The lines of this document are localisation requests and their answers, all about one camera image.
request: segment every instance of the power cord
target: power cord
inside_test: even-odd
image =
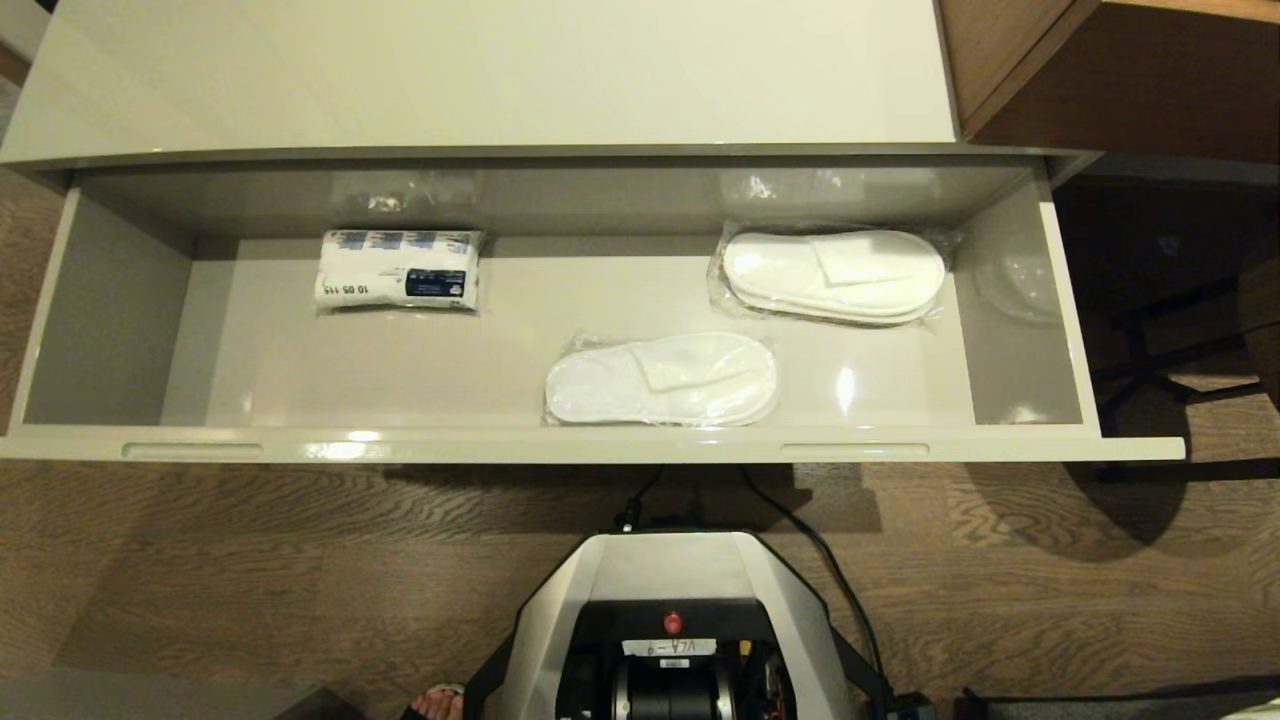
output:
[[[666,465],[658,465],[658,471],[654,473],[645,484],[640,486],[640,489],[637,489],[636,493],[627,500],[627,505],[622,512],[618,512],[613,518],[613,523],[618,527],[618,530],[630,533],[640,525],[640,511],[644,507],[641,500],[644,498],[644,493],[649,492],[649,488],[662,479],[662,471],[666,469]]]
[[[872,659],[876,662],[876,671],[884,682],[888,697],[893,697],[893,689],[892,685],[890,685],[888,675],[884,674],[884,662],[881,660],[879,641],[876,639],[876,629],[872,626],[872,620],[867,616],[867,610],[863,609],[863,603],[859,602],[858,594],[845,578],[844,570],[840,569],[840,562],[836,560],[836,553],[831,551],[831,546],[827,544],[826,539],[823,539],[822,533],[813,529],[809,523],[796,518],[796,515],[783,507],[781,502],[773,500],[768,495],[764,495],[764,491],[762,491],[759,486],[755,484],[755,480],[751,479],[751,474],[746,470],[745,465],[739,465],[737,471],[742,477],[742,482],[746,483],[746,487],[751,488],[751,492],[754,492],[767,505],[777,510],[783,518],[791,520],[791,524],[804,533],[805,537],[808,537],[809,541],[818,548],[818,552],[827,562],[827,568],[831,570],[831,574],[836,578],[836,584],[840,585],[840,592],[845,596],[845,600],[849,601],[849,605],[852,606],[854,614],[858,616],[858,621],[861,623],[863,628],[867,630],[867,641],[868,644],[872,646]]]

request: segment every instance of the drawer handle slot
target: drawer handle slot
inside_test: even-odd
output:
[[[923,442],[805,442],[782,446],[783,457],[824,456],[836,460],[925,459],[929,446]]]
[[[248,442],[127,442],[124,460],[179,460],[183,462],[228,462],[257,460],[262,446]]]

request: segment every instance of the slipper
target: slipper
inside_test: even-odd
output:
[[[773,354],[719,332],[585,350],[547,374],[547,410],[564,423],[746,425],[777,393]]]
[[[431,694],[438,691],[452,691],[454,694],[466,696],[466,687],[461,683],[436,683],[426,689],[422,694]],[[426,720],[426,716],[421,712],[413,710],[413,706],[406,707],[404,712],[401,714],[399,720]]]
[[[924,315],[947,273],[924,240],[881,229],[742,233],[726,243],[723,266],[730,288],[746,305],[870,324]]]

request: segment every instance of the wrapped package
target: wrapped package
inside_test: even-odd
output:
[[[721,307],[859,325],[933,316],[954,233],[859,228],[785,232],[726,225],[708,273]]]
[[[481,245],[479,231],[330,231],[316,306],[475,310]]]
[[[580,337],[547,374],[550,423],[749,425],[777,404],[759,341],[723,332],[608,343]]]

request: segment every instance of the open drawer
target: open drawer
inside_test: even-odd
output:
[[[863,329],[726,314],[726,219],[959,229],[941,313]],[[333,227],[492,233],[479,314],[312,306]],[[744,428],[549,425],[579,333],[769,343]],[[1176,459],[1103,439],[1033,158],[198,165],[86,172],[58,232],[9,457],[728,462]]]

